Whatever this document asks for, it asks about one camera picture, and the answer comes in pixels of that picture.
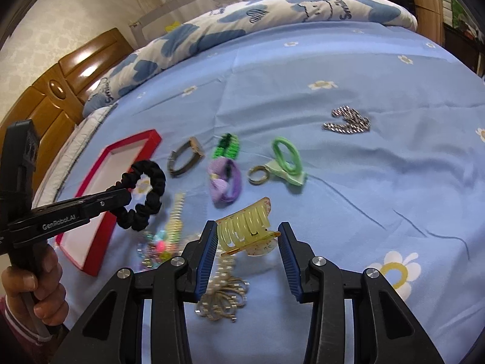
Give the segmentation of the person's left hand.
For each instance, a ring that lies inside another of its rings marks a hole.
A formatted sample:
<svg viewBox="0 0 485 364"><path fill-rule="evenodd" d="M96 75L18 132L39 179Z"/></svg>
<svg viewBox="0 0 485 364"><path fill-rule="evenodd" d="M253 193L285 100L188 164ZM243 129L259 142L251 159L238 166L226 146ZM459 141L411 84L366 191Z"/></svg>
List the person's left hand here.
<svg viewBox="0 0 485 364"><path fill-rule="evenodd" d="M39 277L15 266L9 266L2 272L2 286L6 293L7 306L16 319L31 331L35 331L35 325L22 300L22 293L32 293L35 296L37 303L33 307L33 312L45 325L61 325L69 312L66 290L60 283L62 267L50 245L44 250L41 264L42 273Z"/></svg>

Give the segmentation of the person's left forearm sleeve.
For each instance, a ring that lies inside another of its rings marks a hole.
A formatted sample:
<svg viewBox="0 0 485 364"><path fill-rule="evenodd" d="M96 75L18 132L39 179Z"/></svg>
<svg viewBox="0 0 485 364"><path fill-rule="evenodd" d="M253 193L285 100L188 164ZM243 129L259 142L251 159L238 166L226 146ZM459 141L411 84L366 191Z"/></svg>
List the person's left forearm sleeve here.
<svg viewBox="0 0 485 364"><path fill-rule="evenodd" d="M39 336L16 319L1 297L1 363L50 363L68 333L60 325L51 337Z"/></svg>

